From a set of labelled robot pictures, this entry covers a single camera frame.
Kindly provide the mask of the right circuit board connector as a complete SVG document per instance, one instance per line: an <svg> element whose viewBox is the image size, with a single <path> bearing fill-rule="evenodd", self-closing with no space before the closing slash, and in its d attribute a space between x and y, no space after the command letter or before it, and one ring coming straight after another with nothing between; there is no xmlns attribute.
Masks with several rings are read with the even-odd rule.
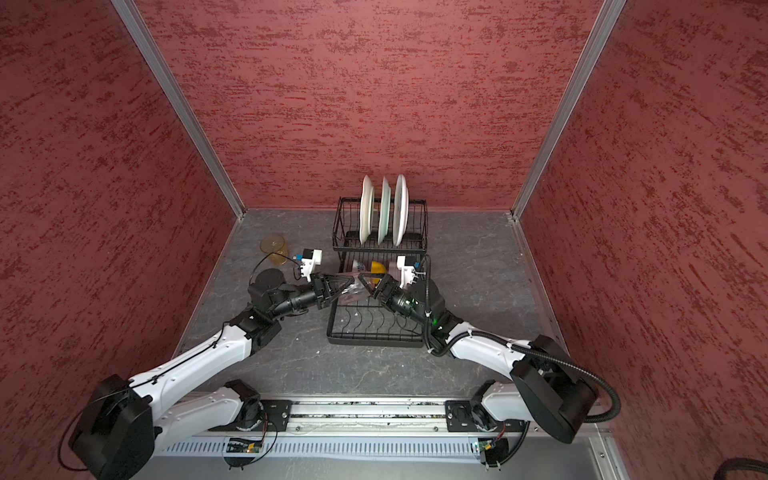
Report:
<svg viewBox="0 0 768 480"><path fill-rule="evenodd" d="M480 463L486 468L500 469L506 462L510 452L510 443L507 438L498 440L481 439L478 441L478 453Z"/></svg>

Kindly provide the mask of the left circuit board connector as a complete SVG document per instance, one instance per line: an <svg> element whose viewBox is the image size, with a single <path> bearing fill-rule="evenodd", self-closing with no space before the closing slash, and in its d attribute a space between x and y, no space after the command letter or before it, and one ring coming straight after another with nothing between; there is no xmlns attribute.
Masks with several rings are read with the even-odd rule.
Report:
<svg viewBox="0 0 768 480"><path fill-rule="evenodd" d="M259 460L263 447L263 440L230 438L224 450L223 460L229 469L244 469Z"/></svg>

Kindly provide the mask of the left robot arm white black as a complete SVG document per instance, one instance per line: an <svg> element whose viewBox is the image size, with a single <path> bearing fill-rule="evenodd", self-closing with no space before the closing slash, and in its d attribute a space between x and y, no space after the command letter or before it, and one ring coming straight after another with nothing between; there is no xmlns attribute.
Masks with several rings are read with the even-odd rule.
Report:
<svg viewBox="0 0 768 480"><path fill-rule="evenodd" d="M278 269L260 272L249 284L247 307L211 338L130 379L102 380L65 446L95 478L129 479L155 452L213 427L265 431L260 395L241 380L196 400L185 397L265 347L280 332L281 319L331 305L353 282L347 275L312 273L306 283L292 285Z"/></svg>

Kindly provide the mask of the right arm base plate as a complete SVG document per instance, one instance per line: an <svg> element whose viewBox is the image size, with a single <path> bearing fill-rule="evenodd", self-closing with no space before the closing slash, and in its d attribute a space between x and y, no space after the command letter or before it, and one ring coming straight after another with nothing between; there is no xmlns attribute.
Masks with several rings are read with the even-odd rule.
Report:
<svg viewBox="0 0 768 480"><path fill-rule="evenodd" d="M526 425L517 419L497 420L480 403L469 400L447 400L444 409L447 430L453 433L522 432Z"/></svg>

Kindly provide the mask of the middle pale green plate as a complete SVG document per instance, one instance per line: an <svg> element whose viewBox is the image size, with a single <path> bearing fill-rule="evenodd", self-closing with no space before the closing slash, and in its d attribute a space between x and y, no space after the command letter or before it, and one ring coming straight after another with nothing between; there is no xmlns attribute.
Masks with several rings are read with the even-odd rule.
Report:
<svg viewBox="0 0 768 480"><path fill-rule="evenodd" d="M390 208L392 201L392 189L386 177L382 180L381 197L379 203L379 221L377 243L383 244L390 225Z"/></svg>

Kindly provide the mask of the pink transparent cup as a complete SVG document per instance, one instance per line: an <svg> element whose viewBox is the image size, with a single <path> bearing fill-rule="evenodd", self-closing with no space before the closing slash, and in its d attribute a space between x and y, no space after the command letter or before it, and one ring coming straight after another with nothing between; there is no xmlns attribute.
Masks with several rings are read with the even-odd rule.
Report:
<svg viewBox="0 0 768 480"><path fill-rule="evenodd" d="M358 278L355 278L355 283L351 285L346 293L339 298L339 302L342 304L350 304L366 300L369 297L370 294L361 285Z"/></svg>

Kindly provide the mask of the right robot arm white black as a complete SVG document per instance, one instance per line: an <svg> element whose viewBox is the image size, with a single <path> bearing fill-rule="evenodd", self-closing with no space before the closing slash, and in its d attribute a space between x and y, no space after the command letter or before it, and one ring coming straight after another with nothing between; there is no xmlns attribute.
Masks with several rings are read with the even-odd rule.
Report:
<svg viewBox="0 0 768 480"><path fill-rule="evenodd" d="M362 273L358 279L385 309L421 326L429 354L474 362L510 380L491 380L468 401L468 415L478 430L494 431L507 420L533 422L556 440L570 443L582 425L615 416L614 407L592 412L605 382L577 366L552 338L514 340L479 329L432 306L429 286L418 297L389 274Z"/></svg>

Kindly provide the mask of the right white floral plate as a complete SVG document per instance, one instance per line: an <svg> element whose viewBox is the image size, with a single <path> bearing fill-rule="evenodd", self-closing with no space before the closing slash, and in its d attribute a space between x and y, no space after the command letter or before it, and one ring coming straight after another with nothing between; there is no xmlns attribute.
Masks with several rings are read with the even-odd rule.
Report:
<svg viewBox="0 0 768 480"><path fill-rule="evenodd" d="M397 179L395 190L394 220L393 220L393 244L399 247L403 241L409 211L409 190L403 174Z"/></svg>

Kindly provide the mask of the yellow bowl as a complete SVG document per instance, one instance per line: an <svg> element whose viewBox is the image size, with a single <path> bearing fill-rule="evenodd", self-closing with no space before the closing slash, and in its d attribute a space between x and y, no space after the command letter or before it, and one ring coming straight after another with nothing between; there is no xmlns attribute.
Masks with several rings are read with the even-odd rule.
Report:
<svg viewBox="0 0 768 480"><path fill-rule="evenodd" d="M372 261L370 272L375 279L381 279L385 274L388 273L388 267L378 261Z"/></svg>

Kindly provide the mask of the left white plate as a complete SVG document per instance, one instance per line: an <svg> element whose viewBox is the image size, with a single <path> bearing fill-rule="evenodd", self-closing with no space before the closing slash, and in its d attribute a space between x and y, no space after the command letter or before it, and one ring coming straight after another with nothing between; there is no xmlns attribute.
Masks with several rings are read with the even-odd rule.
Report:
<svg viewBox="0 0 768 480"><path fill-rule="evenodd" d="M373 200L375 190L369 176L365 176L362 184L362 193L359 208L359 241L364 245L371 234L371 222L373 214Z"/></svg>

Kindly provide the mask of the amber transparent cup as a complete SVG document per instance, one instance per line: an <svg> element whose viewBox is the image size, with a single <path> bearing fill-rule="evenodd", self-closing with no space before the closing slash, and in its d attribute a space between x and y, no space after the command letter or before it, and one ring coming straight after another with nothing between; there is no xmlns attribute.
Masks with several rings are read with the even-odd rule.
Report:
<svg viewBox="0 0 768 480"><path fill-rule="evenodd" d="M290 259L287 242L282 235L268 235L260 243L261 251L275 265L283 265Z"/></svg>

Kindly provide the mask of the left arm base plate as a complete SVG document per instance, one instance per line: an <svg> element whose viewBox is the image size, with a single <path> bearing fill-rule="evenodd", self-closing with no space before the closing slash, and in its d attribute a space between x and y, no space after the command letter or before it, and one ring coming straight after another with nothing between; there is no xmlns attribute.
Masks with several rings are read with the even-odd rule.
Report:
<svg viewBox="0 0 768 480"><path fill-rule="evenodd" d="M272 427L275 431L286 430L293 402L290 400L246 400L234 420L237 430L243 432L265 431Z"/></svg>

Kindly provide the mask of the aluminium rail front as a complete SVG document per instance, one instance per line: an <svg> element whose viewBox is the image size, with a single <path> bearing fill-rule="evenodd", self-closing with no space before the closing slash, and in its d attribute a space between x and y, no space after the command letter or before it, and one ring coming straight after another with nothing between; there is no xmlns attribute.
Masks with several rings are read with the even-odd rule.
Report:
<svg viewBox="0 0 768 480"><path fill-rule="evenodd" d="M492 436L498 433L449 432L444 402L430 397L294 397L256 400L290 400L293 402L285 433L289 436L393 436L417 437L438 435ZM197 397L187 397L164 413L155 412L154 424L162 429L158 441L161 449L202 435L208 431L229 432L236 436L260 435L264 431L239 431L234 426L243 403L249 400L231 388L220 388ZM533 422L523 430L547 434Z"/></svg>

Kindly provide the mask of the right corner aluminium profile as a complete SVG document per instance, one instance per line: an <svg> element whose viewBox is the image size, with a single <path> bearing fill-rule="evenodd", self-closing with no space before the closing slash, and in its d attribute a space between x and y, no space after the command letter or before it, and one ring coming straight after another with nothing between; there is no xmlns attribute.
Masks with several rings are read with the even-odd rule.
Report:
<svg viewBox="0 0 768 480"><path fill-rule="evenodd" d="M605 0L602 3L552 122L513 204L511 216L514 221L521 221L527 204L532 198L625 5L625 0Z"/></svg>

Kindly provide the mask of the circuit board connector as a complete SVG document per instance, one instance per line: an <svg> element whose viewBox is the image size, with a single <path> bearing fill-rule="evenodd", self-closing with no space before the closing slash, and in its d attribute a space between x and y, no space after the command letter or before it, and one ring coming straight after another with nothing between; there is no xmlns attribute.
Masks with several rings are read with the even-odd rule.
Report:
<svg viewBox="0 0 768 480"><path fill-rule="evenodd" d="M480 463L486 468L500 469L506 462L510 452L510 443L507 438L498 440L481 439L478 441L478 453Z"/></svg>
<svg viewBox="0 0 768 480"><path fill-rule="evenodd" d="M244 469L259 460L263 447L263 440L230 438L224 450L223 460L229 469Z"/></svg>

